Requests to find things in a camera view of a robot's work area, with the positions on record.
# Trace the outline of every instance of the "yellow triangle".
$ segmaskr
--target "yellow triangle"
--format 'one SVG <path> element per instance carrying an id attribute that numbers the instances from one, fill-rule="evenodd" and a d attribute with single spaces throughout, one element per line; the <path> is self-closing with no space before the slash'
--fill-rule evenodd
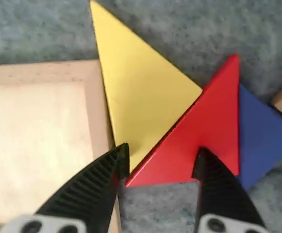
<path id="1" fill-rule="evenodd" d="M 202 89 L 95 1 L 90 1 L 115 144 L 128 142 L 130 171 Z"/>

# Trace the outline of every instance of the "red triangle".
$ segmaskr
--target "red triangle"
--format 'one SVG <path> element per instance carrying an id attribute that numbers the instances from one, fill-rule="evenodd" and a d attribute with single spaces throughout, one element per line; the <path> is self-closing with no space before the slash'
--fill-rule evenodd
<path id="1" fill-rule="evenodd" d="M 199 147 L 216 154 L 239 174 L 239 60 L 231 56 L 199 99 L 126 180 L 127 187 L 193 181 Z"/>

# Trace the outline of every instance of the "carpet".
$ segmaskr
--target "carpet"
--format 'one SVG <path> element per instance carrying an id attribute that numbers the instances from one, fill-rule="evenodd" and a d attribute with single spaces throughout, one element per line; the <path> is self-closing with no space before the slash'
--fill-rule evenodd
<path id="1" fill-rule="evenodd" d="M 233 53 L 262 101 L 282 88 L 282 0 L 99 0 L 204 86 Z M 98 58 L 86 0 L 0 0 L 0 64 Z M 124 233 L 188 233 L 197 183 L 119 192 Z M 270 232 L 282 232 L 282 161 L 251 190 Z"/>

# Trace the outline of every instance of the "ridged rubber grip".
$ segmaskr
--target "ridged rubber grip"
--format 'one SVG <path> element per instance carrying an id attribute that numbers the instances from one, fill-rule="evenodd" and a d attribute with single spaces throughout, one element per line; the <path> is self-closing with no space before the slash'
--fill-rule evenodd
<path id="1" fill-rule="evenodd" d="M 128 175 L 129 146 L 125 143 L 86 166 L 36 213 L 77 218 L 85 222 L 89 233 L 105 233 L 109 227 L 119 181 Z"/>
<path id="2" fill-rule="evenodd" d="M 236 177 L 207 148 L 200 148 L 193 169 L 200 181 L 195 229 L 205 214 L 215 214 L 265 226 Z"/>

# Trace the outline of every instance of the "triangle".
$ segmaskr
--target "triangle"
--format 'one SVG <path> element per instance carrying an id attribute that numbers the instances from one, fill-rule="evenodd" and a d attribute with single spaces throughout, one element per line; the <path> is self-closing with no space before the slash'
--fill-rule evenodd
<path id="1" fill-rule="evenodd" d="M 231 56 L 177 125 L 126 180 L 127 187 L 193 181 L 199 147 L 207 147 L 239 173 L 239 61 Z"/>
<path id="2" fill-rule="evenodd" d="M 282 115 L 239 87 L 240 176 L 252 187 L 282 159 Z"/>
<path id="3" fill-rule="evenodd" d="M 90 1 L 115 144 L 129 143 L 130 171 L 202 89 L 95 1 Z"/>

